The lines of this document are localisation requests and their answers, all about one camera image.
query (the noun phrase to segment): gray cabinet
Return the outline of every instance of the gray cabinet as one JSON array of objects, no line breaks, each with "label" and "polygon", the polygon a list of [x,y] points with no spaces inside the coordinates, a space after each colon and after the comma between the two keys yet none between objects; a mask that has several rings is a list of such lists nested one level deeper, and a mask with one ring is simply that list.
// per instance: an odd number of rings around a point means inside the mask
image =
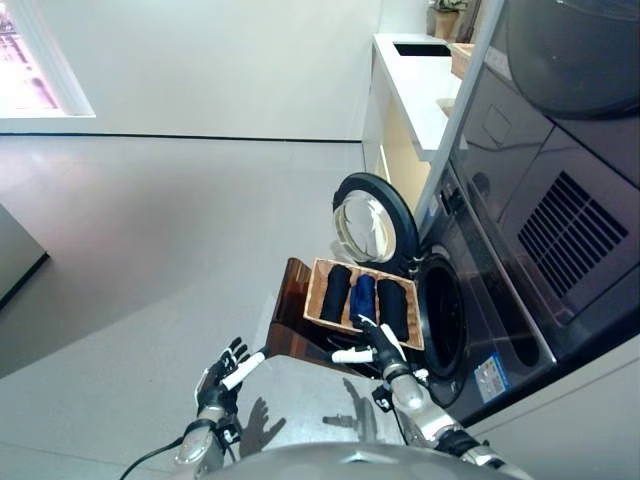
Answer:
[{"label": "gray cabinet", "polygon": [[38,242],[0,205],[0,308],[46,258]]}]

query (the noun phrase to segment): wooden box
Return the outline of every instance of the wooden box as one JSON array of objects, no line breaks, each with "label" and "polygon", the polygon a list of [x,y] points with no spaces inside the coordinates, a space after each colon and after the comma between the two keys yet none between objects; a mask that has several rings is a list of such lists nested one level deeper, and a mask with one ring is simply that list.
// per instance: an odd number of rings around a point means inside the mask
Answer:
[{"label": "wooden box", "polygon": [[452,43],[451,44],[451,73],[463,79],[469,66],[471,54],[473,53],[473,43]]},{"label": "wooden box", "polygon": [[[329,272],[334,265],[344,265],[351,270],[351,286],[354,286],[356,279],[360,275],[371,275],[378,280],[390,279],[398,282],[404,290],[407,299],[407,323],[409,326],[409,340],[406,342],[400,342],[401,345],[412,348],[414,350],[424,350],[424,340],[422,338],[422,328],[420,326],[420,310],[418,307],[418,294],[416,292],[415,284],[407,280],[406,278],[397,277],[395,275],[389,275],[387,273],[379,272],[371,268],[363,268],[358,265],[351,265],[348,263],[336,262],[333,260],[324,260],[316,258],[313,261],[313,268],[311,270],[311,278],[309,280],[309,289],[307,291],[307,298],[304,304],[304,318],[312,321],[313,323],[322,327],[336,330],[346,334],[354,334],[361,332],[361,330],[354,328],[349,319],[349,305],[350,298],[347,297],[344,309],[342,311],[341,322],[335,323],[320,318],[322,311],[322,302],[324,301],[324,295],[327,291],[327,278]],[[378,296],[376,295],[376,322],[379,321],[380,308],[378,306]]]}]

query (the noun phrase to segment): cabinet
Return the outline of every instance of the cabinet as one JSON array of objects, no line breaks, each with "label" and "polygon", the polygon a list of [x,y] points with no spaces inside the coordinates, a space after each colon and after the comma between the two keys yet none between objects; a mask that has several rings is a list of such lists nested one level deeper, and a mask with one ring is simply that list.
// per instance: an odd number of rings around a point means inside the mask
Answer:
[{"label": "cabinet", "polygon": [[47,258],[44,249],[0,205],[0,309]]},{"label": "cabinet", "polygon": [[365,167],[391,183],[416,218],[447,127],[444,110],[453,104],[461,82],[451,73],[450,56],[401,54],[396,46],[415,52],[416,46],[441,44],[418,34],[374,38],[363,132]]}]

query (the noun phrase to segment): black robotic glove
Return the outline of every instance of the black robotic glove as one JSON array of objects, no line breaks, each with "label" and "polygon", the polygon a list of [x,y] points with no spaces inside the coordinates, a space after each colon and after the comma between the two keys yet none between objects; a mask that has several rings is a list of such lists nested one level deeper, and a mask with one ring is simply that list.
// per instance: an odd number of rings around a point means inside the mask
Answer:
[{"label": "black robotic glove", "polygon": [[227,375],[235,371],[239,363],[249,358],[249,355],[246,354],[247,350],[248,347],[243,344],[242,339],[238,337],[222,352],[218,361],[204,371],[196,387],[198,414],[204,408],[212,406],[222,407],[230,414],[238,413],[236,403],[242,384],[239,384],[232,390],[227,390],[227,387],[220,382]]},{"label": "black robotic glove", "polygon": [[[385,380],[388,382],[392,380],[392,378],[388,378],[389,374],[393,378],[411,374],[411,369],[404,358],[400,344],[391,329],[388,329],[386,333],[381,327],[366,319],[362,322],[362,334],[365,341],[375,347],[376,353],[373,356],[373,361],[383,377],[386,375]],[[397,345],[391,342],[390,337],[395,340]],[[391,373],[387,369],[392,366],[393,372]]]}]

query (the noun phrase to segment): wooden tray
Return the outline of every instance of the wooden tray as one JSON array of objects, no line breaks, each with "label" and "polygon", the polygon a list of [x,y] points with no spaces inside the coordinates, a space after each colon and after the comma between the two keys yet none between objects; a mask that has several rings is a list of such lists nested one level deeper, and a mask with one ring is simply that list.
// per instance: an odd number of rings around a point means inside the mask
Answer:
[{"label": "wooden tray", "polygon": [[[351,320],[349,319],[349,296],[347,296],[347,301],[345,302],[344,310],[342,311],[340,323],[329,322],[320,318],[322,302],[327,291],[327,278],[334,265],[344,265],[351,270],[351,286],[355,285],[356,279],[360,275],[364,274],[371,275],[376,279],[376,282],[382,279],[389,279],[398,282],[398,284],[400,284],[405,290],[407,299],[407,323],[409,326],[409,340],[406,342],[400,342],[400,344],[414,350],[424,350],[424,340],[422,338],[422,328],[420,326],[418,294],[416,292],[415,284],[406,278],[389,275],[388,273],[379,272],[378,270],[373,270],[371,268],[364,268],[358,265],[316,258],[313,261],[313,268],[311,269],[309,289],[307,290],[307,298],[304,304],[304,318],[310,320],[316,325],[346,334],[361,332],[360,329],[352,326]],[[376,295],[376,322],[379,317],[380,308],[378,306],[378,296]]]}]

